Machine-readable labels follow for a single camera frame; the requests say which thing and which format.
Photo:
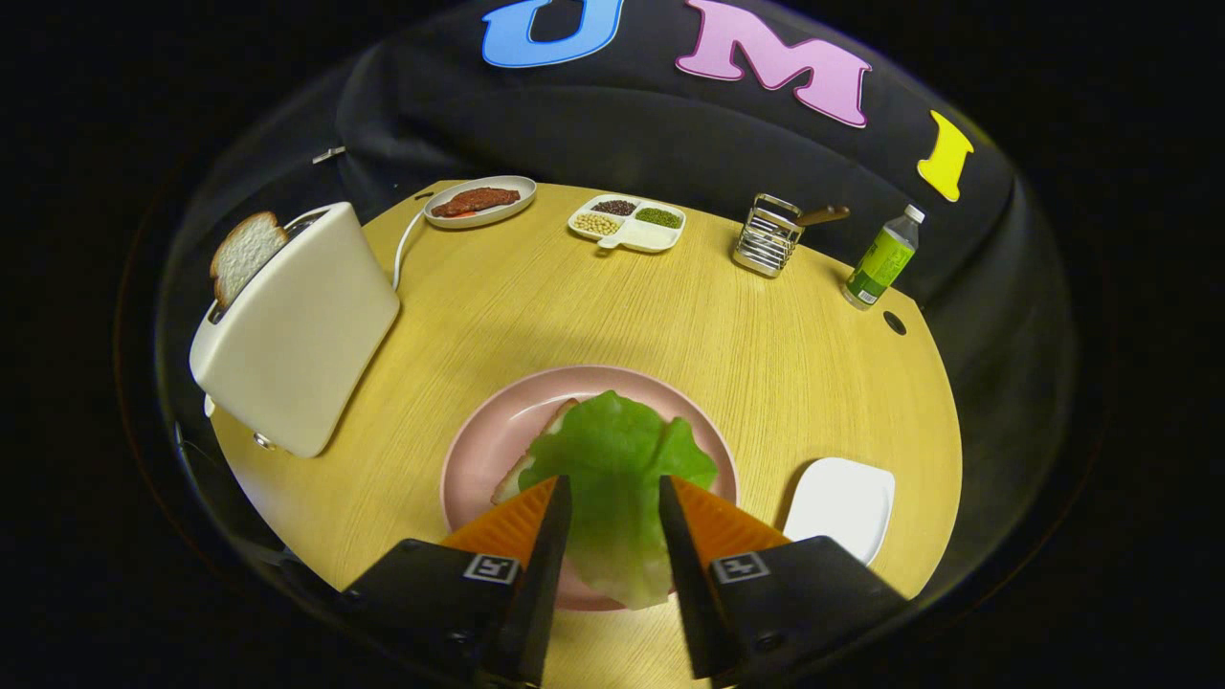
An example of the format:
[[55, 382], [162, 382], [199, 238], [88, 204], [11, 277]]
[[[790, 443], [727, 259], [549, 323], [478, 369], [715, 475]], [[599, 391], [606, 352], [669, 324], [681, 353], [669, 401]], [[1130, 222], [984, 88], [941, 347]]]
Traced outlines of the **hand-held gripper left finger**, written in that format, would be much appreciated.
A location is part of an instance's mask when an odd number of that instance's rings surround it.
[[568, 523], [568, 477], [550, 477], [441, 544], [398, 542], [342, 608], [419, 687], [538, 688]]

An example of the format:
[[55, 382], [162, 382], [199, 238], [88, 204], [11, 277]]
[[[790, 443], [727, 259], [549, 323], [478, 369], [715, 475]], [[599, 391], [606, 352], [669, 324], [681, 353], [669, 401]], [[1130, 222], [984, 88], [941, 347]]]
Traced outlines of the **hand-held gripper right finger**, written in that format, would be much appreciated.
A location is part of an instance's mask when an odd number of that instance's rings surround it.
[[657, 485], [695, 678], [799, 685], [907, 600], [831, 537], [793, 541], [677, 476]]

